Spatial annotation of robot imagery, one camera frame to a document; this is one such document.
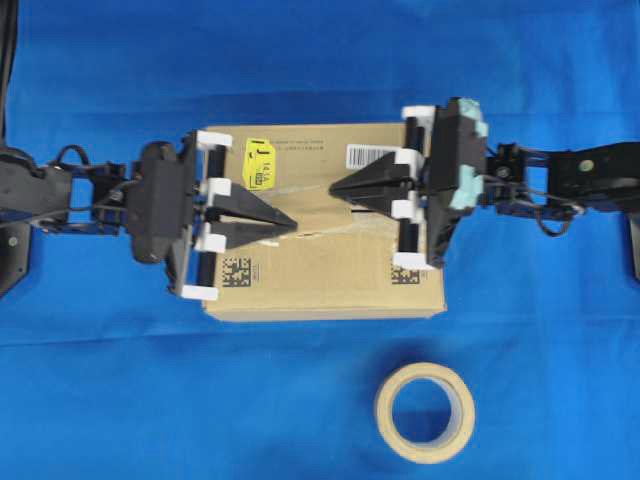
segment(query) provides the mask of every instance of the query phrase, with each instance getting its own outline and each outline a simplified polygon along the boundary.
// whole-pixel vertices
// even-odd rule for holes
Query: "yellow label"
[[[269,190],[276,184],[276,149],[266,138],[247,138],[242,178],[249,190]]]

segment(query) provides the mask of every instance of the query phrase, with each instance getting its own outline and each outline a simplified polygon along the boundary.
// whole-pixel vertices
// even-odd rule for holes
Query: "qr code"
[[[225,258],[222,260],[222,286],[226,288],[251,286],[251,259]]]
[[[407,270],[391,265],[391,285],[419,285],[420,270]]]

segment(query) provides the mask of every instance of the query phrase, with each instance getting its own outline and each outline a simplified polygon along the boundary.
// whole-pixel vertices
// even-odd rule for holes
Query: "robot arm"
[[[117,235],[124,228],[136,261],[166,263],[172,293],[215,300],[217,253],[297,228],[283,212],[224,178],[231,140],[229,135],[192,132],[183,139],[179,153],[169,143],[150,143],[133,164],[131,178],[125,176],[124,165],[91,165],[76,145],[65,147],[44,167],[24,152],[1,150],[0,295],[27,273],[32,228],[83,235]],[[80,165],[63,162],[70,150],[78,153]],[[198,152],[204,157],[201,180],[196,172]],[[93,186],[92,203],[84,208],[70,206],[76,178],[86,178]],[[70,223],[74,211],[89,211],[90,221]],[[222,221],[223,215],[236,221]],[[198,269],[195,283],[190,284],[194,251]]]
[[[330,193],[398,220],[394,264],[441,268],[458,222],[476,206],[531,218],[550,236],[565,233],[589,208],[623,212],[640,247],[640,143],[618,143],[577,152],[543,152],[515,144],[487,149],[488,126],[477,102],[453,98],[446,107],[408,107],[404,148],[334,183]],[[428,157],[423,145],[430,141]],[[527,167],[546,168],[547,191],[527,185]],[[535,203],[531,195],[543,195]],[[560,222],[552,230],[545,222]],[[427,244],[419,253],[419,231]],[[636,267],[640,254],[634,254]]]

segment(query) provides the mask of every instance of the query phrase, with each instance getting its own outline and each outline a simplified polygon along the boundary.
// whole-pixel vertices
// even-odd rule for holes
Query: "cardboard box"
[[[331,183],[371,159],[370,150],[360,147],[351,147],[348,159],[349,144],[401,146],[403,124],[209,130],[233,135],[225,175],[280,208],[299,228],[218,255],[220,295],[205,303],[207,313],[225,321],[255,322],[426,317],[446,309],[441,271],[392,266],[395,221],[352,208],[328,193]],[[257,165],[251,163],[256,156],[248,156],[256,145],[266,159]]]

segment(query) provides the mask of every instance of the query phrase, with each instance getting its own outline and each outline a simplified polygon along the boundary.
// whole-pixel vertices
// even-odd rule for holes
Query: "packing tape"
[[[402,437],[393,423],[396,395],[414,380],[431,380],[442,388],[451,404],[451,418],[442,434],[426,443]],[[396,370],[380,387],[375,402],[378,430],[400,456],[415,463],[440,463],[456,455],[471,438],[476,410],[469,389],[451,369],[435,363],[412,363]]]

